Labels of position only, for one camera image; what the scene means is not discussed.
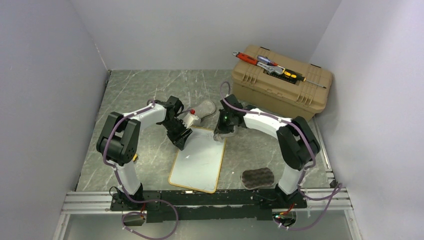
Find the yellow framed whiteboard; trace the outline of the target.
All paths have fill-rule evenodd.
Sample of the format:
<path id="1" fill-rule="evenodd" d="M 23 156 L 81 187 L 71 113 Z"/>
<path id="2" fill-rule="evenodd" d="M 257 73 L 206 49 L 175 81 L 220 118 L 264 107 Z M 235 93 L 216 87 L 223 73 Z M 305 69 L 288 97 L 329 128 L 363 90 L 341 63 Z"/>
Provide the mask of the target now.
<path id="1" fill-rule="evenodd" d="M 226 140 L 214 140 L 211 129 L 193 127 L 184 150 L 178 150 L 168 183 L 172 186 L 213 194 L 225 152 Z"/>

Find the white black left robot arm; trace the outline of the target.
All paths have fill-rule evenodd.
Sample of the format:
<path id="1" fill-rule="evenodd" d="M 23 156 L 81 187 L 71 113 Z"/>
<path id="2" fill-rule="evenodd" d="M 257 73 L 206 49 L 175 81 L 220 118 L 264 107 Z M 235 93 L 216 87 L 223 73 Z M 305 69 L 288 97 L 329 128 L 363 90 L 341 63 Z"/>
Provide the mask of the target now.
<path id="1" fill-rule="evenodd" d="M 147 106 L 129 113 L 113 111 L 107 116 L 96 150 L 101 153 L 103 163 L 112 167 L 118 189 L 126 194 L 123 202 L 129 209 L 137 210 L 144 203 L 143 185 L 133 161 L 141 130 L 153 125 L 165 127 L 168 139 L 182 151 L 193 132 L 191 124 L 179 118 L 183 113 L 182 101 L 170 96 L 166 101 L 150 100 Z"/>

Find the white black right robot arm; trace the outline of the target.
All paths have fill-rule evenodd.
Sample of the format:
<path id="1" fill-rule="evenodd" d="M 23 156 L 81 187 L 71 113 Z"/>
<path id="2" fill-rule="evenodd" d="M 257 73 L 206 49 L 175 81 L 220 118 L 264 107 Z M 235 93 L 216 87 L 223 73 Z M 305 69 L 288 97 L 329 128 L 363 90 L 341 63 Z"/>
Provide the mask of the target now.
<path id="1" fill-rule="evenodd" d="M 307 121 L 301 117 L 285 118 L 260 110 L 253 105 L 243 106 L 230 94 L 220 101 L 222 108 L 214 129 L 214 140 L 221 141 L 237 128 L 257 130 L 274 137 L 279 144 L 285 167 L 277 183 L 276 203 L 287 208 L 295 201 L 295 193 L 304 176 L 305 167 L 313 163 L 321 151 Z"/>

